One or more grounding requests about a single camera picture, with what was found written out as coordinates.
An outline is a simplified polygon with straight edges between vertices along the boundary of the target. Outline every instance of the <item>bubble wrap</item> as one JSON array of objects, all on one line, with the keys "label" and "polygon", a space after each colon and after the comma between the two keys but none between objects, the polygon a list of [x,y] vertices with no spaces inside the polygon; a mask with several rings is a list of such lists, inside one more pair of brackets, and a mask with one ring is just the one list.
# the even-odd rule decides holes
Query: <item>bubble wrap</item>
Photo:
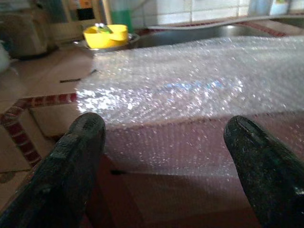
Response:
[{"label": "bubble wrap", "polygon": [[[77,88],[78,109],[105,119],[107,154],[134,174],[124,180],[145,221],[248,207],[222,136],[234,115],[304,158],[303,44],[217,38],[95,56],[97,72]],[[181,200],[168,203],[172,195]],[[191,209],[181,209],[193,195]]]}]

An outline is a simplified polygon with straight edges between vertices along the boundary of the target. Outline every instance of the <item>stainless steel sink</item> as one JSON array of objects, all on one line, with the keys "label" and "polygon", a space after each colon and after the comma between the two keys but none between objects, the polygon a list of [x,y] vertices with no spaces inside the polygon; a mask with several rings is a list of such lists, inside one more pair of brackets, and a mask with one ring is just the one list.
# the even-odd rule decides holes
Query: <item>stainless steel sink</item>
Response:
[{"label": "stainless steel sink", "polygon": [[274,19],[274,21],[281,22],[288,25],[293,25],[299,28],[304,28],[304,19],[303,18],[281,18]]},{"label": "stainless steel sink", "polygon": [[142,36],[139,47],[153,47],[168,44],[178,44],[199,39],[236,36],[270,37],[266,32],[242,25],[225,25],[211,28],[197,28],[190,30],[168,30]]}]

